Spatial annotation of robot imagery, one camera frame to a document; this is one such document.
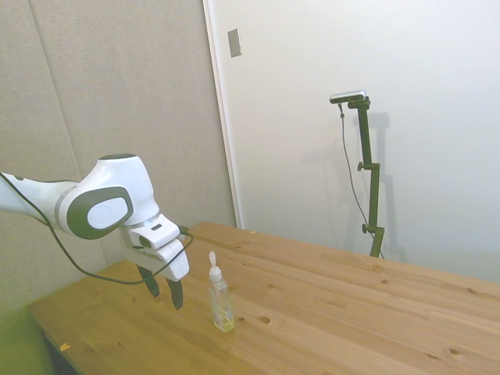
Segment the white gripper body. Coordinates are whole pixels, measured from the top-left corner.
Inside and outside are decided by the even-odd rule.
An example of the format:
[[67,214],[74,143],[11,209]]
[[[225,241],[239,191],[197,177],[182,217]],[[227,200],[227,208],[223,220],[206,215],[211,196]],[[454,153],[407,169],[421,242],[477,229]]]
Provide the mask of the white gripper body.
[[189,272],[188,258],[179,240],[179,227],[121,227],[127,260],[171,280]]

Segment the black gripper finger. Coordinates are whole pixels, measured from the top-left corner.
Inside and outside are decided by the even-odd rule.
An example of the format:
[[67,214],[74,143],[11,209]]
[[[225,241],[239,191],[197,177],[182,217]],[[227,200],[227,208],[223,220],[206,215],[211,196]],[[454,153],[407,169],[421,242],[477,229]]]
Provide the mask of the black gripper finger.
[[176,310],[183,307],[184,304],[184,292],[182,287],[182,282],[180,280],[171,280],[166,278],[166,282],[169,286],[170,296],[173,306]]
[[160,294],[159,285],[157,284],[153,272],[145,269],[142,266],[137,265],[137,270],[140,273],[141,279],[144,281],[149,293],[154,297],[158,297]]

